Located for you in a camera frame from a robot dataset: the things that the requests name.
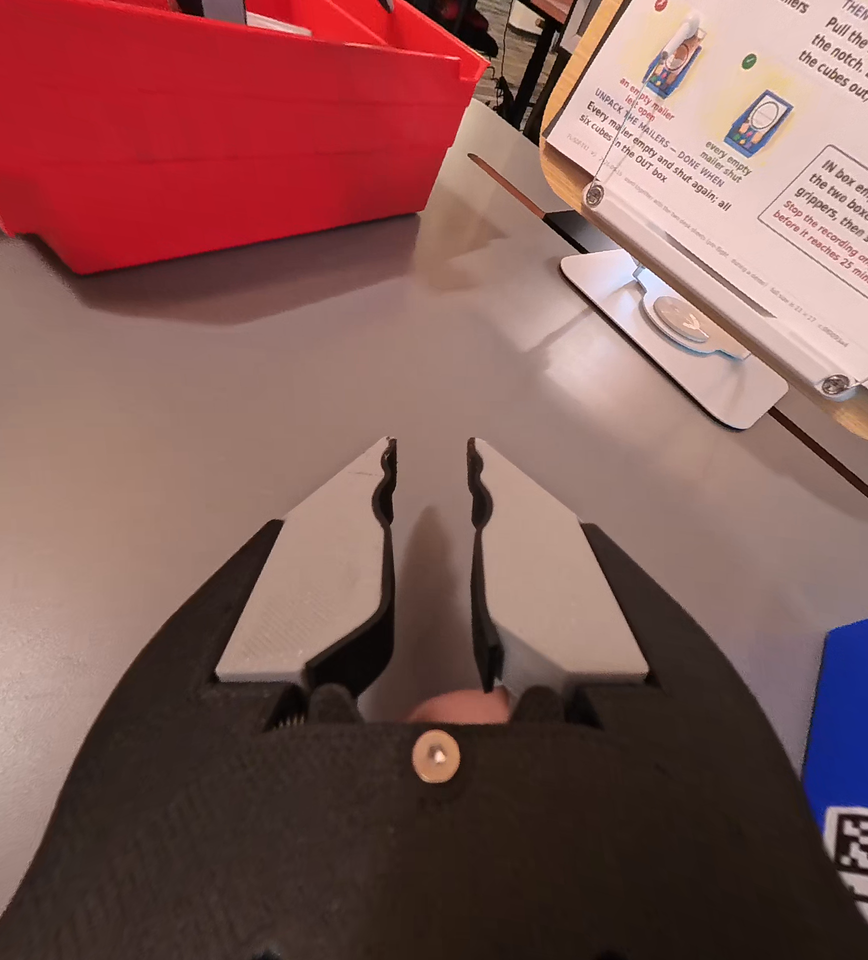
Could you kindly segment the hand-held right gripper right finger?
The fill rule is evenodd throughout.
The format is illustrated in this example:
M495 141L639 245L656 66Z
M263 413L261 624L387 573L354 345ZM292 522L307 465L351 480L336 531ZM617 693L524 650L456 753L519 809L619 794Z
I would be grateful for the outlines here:
M578 516L482 438L466 445L483 690L643 682L648 663Z

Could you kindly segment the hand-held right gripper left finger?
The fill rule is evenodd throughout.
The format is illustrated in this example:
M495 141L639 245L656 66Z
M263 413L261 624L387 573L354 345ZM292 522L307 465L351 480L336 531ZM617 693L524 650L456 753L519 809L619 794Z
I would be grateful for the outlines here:
M397 442L382 437L290 510L215 670L362 695L394 649Z

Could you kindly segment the red plastic bin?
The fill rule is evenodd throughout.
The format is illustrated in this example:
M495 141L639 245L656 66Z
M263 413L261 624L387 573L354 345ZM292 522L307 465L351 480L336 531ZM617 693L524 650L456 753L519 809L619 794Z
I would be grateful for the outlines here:
M487 61L409 2L0 2L0 229L84 275L421 212Z

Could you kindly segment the white cardboard mailer box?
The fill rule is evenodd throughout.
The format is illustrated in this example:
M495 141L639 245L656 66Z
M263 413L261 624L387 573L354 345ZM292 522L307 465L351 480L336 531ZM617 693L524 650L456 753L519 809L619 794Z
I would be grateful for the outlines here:
M277 18L272 18L250 10L247 10L245 13L245 22L248 27L254 29L261 29L305 39L312 38L312 31L306 27L289 23Z

